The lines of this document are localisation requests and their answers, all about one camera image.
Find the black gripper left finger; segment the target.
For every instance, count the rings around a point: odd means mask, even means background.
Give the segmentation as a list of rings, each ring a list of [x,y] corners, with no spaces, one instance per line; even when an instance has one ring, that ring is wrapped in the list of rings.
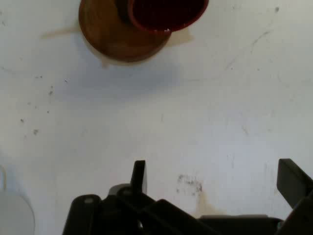
[[[215,231],[166,200],[146,194],[146,162],[135,161],[130,183],[113,186],[101,199],[75,198],[65,235],[213,235]]]

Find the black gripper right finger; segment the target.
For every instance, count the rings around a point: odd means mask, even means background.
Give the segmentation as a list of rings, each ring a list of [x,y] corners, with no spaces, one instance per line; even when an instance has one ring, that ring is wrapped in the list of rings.
[[[313,180],[291,159],[278,162],[277,189],[292,208],[278,235],[313,233]]]

